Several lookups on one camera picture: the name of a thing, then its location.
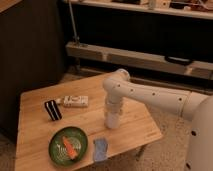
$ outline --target table leg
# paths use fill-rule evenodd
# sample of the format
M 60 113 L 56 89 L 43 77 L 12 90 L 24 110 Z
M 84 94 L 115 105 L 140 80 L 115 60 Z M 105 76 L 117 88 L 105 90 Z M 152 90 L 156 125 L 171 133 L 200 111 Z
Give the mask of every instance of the table leg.
M 144 150 L 145 150 L 146 145 L 141 146 L 140 150 L 137 152 L 137 154 L 135 155 L 136 160 L 139 161 L 141 155 L 143 154 Z
M 80 58 L 75 58 L 75 71 L 76 71 L 77 74 L 79 74 L 80 71 L 81 71 Z

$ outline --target floor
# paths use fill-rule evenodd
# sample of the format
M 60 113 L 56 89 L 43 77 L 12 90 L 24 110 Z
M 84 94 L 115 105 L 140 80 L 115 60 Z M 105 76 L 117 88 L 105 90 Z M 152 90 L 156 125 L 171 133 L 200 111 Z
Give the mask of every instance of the floor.
M 69 70 L 61 82 L 83 77 L 73 74 L 73 71 Z M 109 158 L 106 162 L 82 168 L 80 171 L 183 171 L 190 122 L 153 106 L 147 106 L 147 108 L 164 137 L 146 146 L 139 161 L 135 158 L 139 149 L 135 149 Z M 0 170 L 13 171 L 14 160 L 15 145 L 0 135 Z

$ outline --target shelf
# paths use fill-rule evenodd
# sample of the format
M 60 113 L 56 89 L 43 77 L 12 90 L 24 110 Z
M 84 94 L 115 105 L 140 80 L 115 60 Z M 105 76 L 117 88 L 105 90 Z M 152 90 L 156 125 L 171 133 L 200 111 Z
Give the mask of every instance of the shelf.
M 69 42 L 66 45 L 66 50 L 68 56 L 82 59 L 126 65 L 207 80 L 212 76 L 213 63 L 208 62 L 193 61 L 188 66 L 183 66 L 167 62 L 162 55 L 89 44 L 76 45 L 74 42 Z
M 156 7 L 154 9 L 148 9 L 148 5 L 147 5 L 148 1 L 145 4 L 141 3 L 139 5 L 111 2 L 111 0 L 70 0 L 70 1 L 73 4 L 78 4 L 78 5 L 87 5 L 87 6 L 119 9 L 119 10 L 130 10 L 130 11 L 138 11 L 138 12 L 148 12 L 148 13 L 156 13 L 156 14 L 166 14 L 166 15 L 213 20 L 213 12 L 200 12 L 200 11 L 190 11 L 190 10 L 180 10 L 180 9 L 169 8 L 170 2 L 168 0 L 156 0 Z

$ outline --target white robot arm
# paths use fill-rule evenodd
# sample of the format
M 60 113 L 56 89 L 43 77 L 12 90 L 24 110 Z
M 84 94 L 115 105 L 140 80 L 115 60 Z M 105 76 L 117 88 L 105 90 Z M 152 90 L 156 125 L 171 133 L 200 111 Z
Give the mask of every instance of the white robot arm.
M 213 170 L 213 96 L 145 86 L 130 82 L 130 75 L 119 69 L 103 82 L 107 91 L 105 99 L 106 126 L 117 128 L 123 97 L 151 104 L 185 119 L 192 120 L 192 132 L 186 158 L 186 170 Z

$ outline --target black panel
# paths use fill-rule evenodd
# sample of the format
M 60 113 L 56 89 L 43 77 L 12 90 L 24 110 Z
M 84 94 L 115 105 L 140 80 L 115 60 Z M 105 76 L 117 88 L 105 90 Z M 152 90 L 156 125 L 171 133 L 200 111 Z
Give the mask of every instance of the black panel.
M 71 40 L 69 9 L 63 6 L 64 33 Z M 82 43 L 213 62 L 211 20 L 83 5 L 73 7 Z
M 56 1 L 21 1 L 0 13 L 0 128 L 14 141 L 23 91 L 55 84 L 64 72 Z

